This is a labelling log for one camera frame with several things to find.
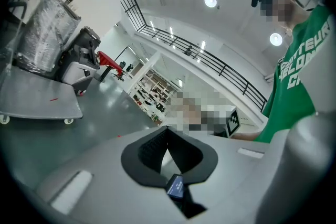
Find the plastic wrap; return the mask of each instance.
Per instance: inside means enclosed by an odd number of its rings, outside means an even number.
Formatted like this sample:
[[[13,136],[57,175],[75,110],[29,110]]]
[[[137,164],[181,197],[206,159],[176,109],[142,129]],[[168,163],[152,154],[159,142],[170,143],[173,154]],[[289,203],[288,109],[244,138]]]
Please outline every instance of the plastic wrap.
[[[80,17],[61,0],[41,0],[18,45],[18,66],[38,74],[52,72],[79,23]]]
[[[7,23],[2,21],[2,24],[0,30],[0,90],[12,67],[13,55],[21,36],[19,33],[22,21],[20,20],[18,25],[8,21]]]

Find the person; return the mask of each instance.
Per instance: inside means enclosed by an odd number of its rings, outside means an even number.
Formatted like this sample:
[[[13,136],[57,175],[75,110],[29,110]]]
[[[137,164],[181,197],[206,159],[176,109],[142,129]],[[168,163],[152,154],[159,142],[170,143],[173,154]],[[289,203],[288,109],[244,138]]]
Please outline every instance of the person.
[[[133,65],[130,63],[129,66],[126,68],[126,72],[130,72],[133,69]]]
[[[190,45],[190,46],[186,49],[186,51],[184,52],[184,54],[187,55],[187,56],[190,56],[191,53],[192,53],[192,52],[191,52],[191,49],[192,49],[192,48],[193,48],[193,46]]]
[[[299,119],[315,112],[298,72],[334,31],[334,24],[331,12],[323,5],[310,12],[298,0],[253,0],[252,6],[258,2],[261,2],[261,14],[292,33],[293,41],[276,66],[273,90],[263,110],[263,115],[268,117],[264,129],[236,133],[232,138],[270,143],[276,132],[290,129]]]

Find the gray floor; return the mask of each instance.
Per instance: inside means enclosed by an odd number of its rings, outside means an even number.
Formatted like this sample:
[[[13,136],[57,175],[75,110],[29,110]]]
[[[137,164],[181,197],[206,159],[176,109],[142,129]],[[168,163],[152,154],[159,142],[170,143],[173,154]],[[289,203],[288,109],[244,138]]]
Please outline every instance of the gray floor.
[[[155,127],[110,76],[93,79],[78,97],[83,119],[63,121],[11,118],[0,126],[0,146],[9,170],[35,188],[50,172],[83,151],[118,135]]]

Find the black metal railing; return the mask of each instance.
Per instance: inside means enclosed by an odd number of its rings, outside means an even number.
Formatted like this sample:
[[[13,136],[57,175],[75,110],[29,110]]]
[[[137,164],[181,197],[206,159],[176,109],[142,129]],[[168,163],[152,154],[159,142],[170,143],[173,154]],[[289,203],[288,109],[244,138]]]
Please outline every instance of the black metal railing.
[[[147,25],[136,0],[121,0],[121,5],[137,31]]]
[[[222,60],[212,55],[208,51],[202,50],[199,46],[181,37],[147,25],[136,0],[122,0],[122,6],[138,32],[154,38],[157,41],[163,42],[167,44],[167,46],[181,51],[182,53],[195,59],[197,63],[211,68],[220,77],[223,77],[232,85],[234,85],[242,93],[242,95],[250,99],[260,109],[260,111],[264,109],[267,99],[247,79],[245,79],[231,66],[224,63]]]

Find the black machine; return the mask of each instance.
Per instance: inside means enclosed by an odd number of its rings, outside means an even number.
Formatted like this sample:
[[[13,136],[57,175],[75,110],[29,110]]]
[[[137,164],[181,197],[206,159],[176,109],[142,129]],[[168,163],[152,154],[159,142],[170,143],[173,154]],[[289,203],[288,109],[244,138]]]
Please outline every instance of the black machine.
[[[163,113],[164,110],[165,110],[164,106],[163,106],[162,104],[160,104],[160,103],[158,103],[158,104],[156,105],[156,108],[157,108],[158,110],[160,110],[162,113]]]
[[[99,44],[100,38],[91,28],[82,28],[61,60],[59,80],[76,92],[85,91],[99,69],[94,53]]]

